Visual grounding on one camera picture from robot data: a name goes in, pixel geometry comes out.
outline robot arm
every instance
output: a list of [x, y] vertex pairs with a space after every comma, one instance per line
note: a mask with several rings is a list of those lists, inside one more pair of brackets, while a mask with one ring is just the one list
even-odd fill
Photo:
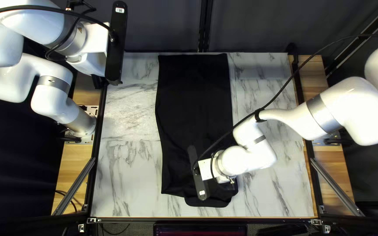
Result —
[[[59, 8], [50, 0], [0, 0], [0, 8], [17, 5]], [[18, 37], [24, 36], [52, 48], [66, 37], [73, 21], [64, 14], [43, 10], [0, 13], [0, 67], [13, 66], [19, 62], [23, 40]], [[107, 46], [106, 29], [98, 24], [79, 22], [66, 42], [56, 51], [66, 56], [67, 62], [78, 71], [87, 75], [104, 76]]]
[[95, 116], [87, 114], [68, 97], [72, 73], [54, 62], [23, 53], [17, 65], [0, 68], [0, 99], [23, 102], [36, 76], [39, 81], [31, 108], [70, 128], [76, 137], [91, 135], [96, 125]]
[[[259, 121], [281, 121], [307, 140], [345, 127], [357, 144], [378, 144], [378, 49], [369, 57], [365, 75], [368, 80], [346, 78], [295, 109], [262, 110], [259, 120], [251, 116], [235, 127], [233, 136], [239, 145], [217, 152], [212, 160], [218, 183], [276, 162], [274, 150], [256, 123]], [[210, 162], [211, 158], [198, 162], [203, 180], [212, 178]]]

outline black garment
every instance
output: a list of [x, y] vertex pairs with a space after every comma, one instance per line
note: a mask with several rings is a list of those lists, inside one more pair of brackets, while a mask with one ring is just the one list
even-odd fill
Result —
[[[236, 195], [208, 181], [211, 197], [197, 198], [186, 152], [194, 145], [201, 155], [232, 127], [227, 55], [159, 56], [155, 117], [163, 151], [162, 194], [185, 197], [190, 206], [225, 207]], [[228, 136], [219, 150], [236, 145]]]

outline cable clip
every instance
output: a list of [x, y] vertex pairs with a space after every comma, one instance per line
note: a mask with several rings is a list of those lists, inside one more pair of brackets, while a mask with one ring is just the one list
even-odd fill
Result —
[[259, 108], [257, 110], [255, 110], [255, 119], [256, 119], [256, 123], [260, 123], [260, 122], [263, 122], [263, 121], [266, 121], [266, 120], [261, 120], [259, 118], [259, 112], [265, 110], [264, 108]]

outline barcode sticker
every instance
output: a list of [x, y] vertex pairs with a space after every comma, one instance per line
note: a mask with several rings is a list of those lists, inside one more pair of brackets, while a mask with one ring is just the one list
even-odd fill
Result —
[[116, 8], [116, 12], [125, 13], [125, 9], [124, 8]]

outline marble surface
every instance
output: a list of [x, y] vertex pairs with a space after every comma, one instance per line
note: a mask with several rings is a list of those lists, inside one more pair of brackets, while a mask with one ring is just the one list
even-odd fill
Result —
[[[313, 216], [302, 139], [278, 122], [260, 123], [278, 162], [239, 176], [227, 207], [192, 207], [160, 194], [162, 153], [155, 122], [158, 58], [179, 53], [126, 53], [123, 85], [108, 88], [92, 205], [97, 217], [307, 217]], [[289, 77], [282, 53], [228, 53], [233, 123], [266, 103]], [[255, 74], [253, 67], [257, 63]], [[293, 108], [289, 84], [269, 108]]]

